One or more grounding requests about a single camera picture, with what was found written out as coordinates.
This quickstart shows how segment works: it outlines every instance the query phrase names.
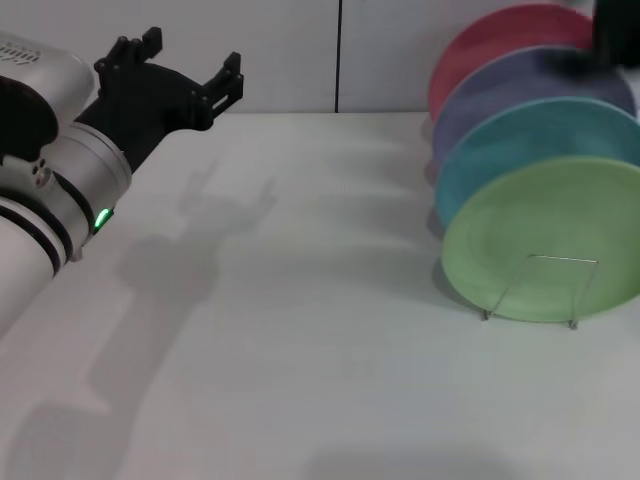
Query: table surface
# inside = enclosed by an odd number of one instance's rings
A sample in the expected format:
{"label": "table surface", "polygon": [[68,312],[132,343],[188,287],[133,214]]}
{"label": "table surface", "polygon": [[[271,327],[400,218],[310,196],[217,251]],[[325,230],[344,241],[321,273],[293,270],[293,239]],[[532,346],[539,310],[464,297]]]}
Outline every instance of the table surface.
{"label": "table surface", "polygon": [[637,476],[639,304],[482,323],[438,261],[424,120],[168,138],[0,342],[0,478]]}

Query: wire plate stand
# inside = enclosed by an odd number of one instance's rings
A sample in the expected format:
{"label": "wire plate stand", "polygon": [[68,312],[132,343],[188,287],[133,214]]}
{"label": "wire plate stand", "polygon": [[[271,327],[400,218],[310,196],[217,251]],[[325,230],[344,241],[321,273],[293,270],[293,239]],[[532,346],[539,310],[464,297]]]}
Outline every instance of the wire plate stand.
{"label": "wire plate stand", "polygon": [[600,266],[600,262],[598,260],[587,260],[584,258],[570,258],[570,257],[554,257],[551,255],[535,255],[535,254],[528,255],[522,261],[522,263],[520,264],[520,266],[518,267],[514,275],[511,277],[511,280],[509,281],[509,283],[503,290],[502,294],[498,298],[498,301],[496,302],[495,306],[491,310],[482,310],[482,321],[486,322],[498,311],[498,308],[500,308],[500,305],[502,304],[505,297],[509,294],[513,286],[517,284],[518,280],[520,279],[520,275],[524,271],[525,267],[531,264],[531,260],[553,260],[553,261],[562,261],[562,262],[577,262],[577,263],[589,264],[591,266],[587,284],[585,285],[584,289],[582,290],[582,293],[578,297],[578,301],[575,302],[573,312],[571,313],[571,319],[569,320],[569,328],[571,328],[571,330],[577,330],[578,321],[579,321],[578,313],[580,311],[580,306],[582,305],[582,302],[584,301],[587,292],[589,291],[589,289],[591,288],[591,285],[593,284],[593,279],[596,277],[596,274],[598,273],[598,267]]}

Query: green plate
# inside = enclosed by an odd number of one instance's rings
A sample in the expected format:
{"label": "green plate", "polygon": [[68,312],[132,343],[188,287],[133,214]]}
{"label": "green plate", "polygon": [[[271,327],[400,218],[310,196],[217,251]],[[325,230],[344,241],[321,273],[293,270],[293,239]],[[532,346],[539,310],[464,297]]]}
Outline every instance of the green plate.
{"label": "green plate", "polygon": [[503,175],[455,217],[442,263],[483,309],[509,287],[494,313],[514,320],[565,322],[625,303],[640,294],[640,168],[558,157]]}

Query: black stripe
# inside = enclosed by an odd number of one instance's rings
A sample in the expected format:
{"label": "black stripe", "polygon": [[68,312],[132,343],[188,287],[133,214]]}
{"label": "black stripe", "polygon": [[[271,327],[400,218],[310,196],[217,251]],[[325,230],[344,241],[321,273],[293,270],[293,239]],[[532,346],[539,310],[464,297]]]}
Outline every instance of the black stripe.
{"label": "black stripe", "polygon": [[335,112],[340,112],[340,56],[342,54],[342,1],[338,0],[338,51],[336,54],[336,104]]}
{"label": "black stripe", "polygon": [[2,205],[0,205],[0,217],[6,218],[10,222],[23,229],[29,235],[31,235],[31,237],[33,237],[33,239],[38,242],[38,244],[45,251],[45,253],[49,257],[49,260],[51,260],[53,274],[55,275],[60,271],[60,255],[58,255],[58,251],[56,250],[56,247],[53,246],[53,243],[51,243],[51,240],[49,240],[38,227],[36,227],[33,223],[31,223],[19,213],[14,212],[13,210],[10,210]]}
{"label": "black stripe", "polygon": [[64,247],[64,253],[67,256],[66,261],[71,260],[71,256],[73,255],[73,242],[71,241],[71,237],[69,236],[69,232],[65,226],[58,220],[53,213],[51,213],[47,207],[41,205],[36,202],[32,198],[27,197],[15,190],[6,190],[4,188],[0,188],[0,197],[4,197],[7,200],[13,200],[16,203],[19,203],[23,207],[28,208],[33,213],[38,215],[42,220],[45,221],[47,225],[51,227],[53,233],[55,233],[60,241],[62,242],[62,246]]}
{"label": "black stripe", "polygon": [[56,177],[56,180],[58,180],[58,183],[60,184],[62,189],[67,192],[69,196],[73,198],[78,204],[80,210],[82,210],[82,213],[84,213],[84,217],[87,219],[87,223],[89,224],[89,232],[93,232],[93,229],[96,226],[96,217],[93,214],[93,210],[91,209],[91,205],[89,205],[87,199],[84,198],[84,195],[80,193],[80,190],[78,190],[75,185],[73,185],[62,175],[53,172],[53,176]]}

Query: purple plate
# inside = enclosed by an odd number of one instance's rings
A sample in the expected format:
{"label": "purple plate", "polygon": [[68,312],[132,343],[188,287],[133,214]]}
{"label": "purple plate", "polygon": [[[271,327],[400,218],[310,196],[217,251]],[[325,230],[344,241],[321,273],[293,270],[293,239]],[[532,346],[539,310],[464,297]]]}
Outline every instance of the purple plate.
{"label": "purple plate", "polygon": [[437,165],[460,140],[485,120],[520,104],[554,97],[601,100],[636,116],[631,88],[617,72],[572,80],[553,72],[550,54],[571,47],[534,47],[495,60],[468,77],[451,94],[433,132],[433,158]]}

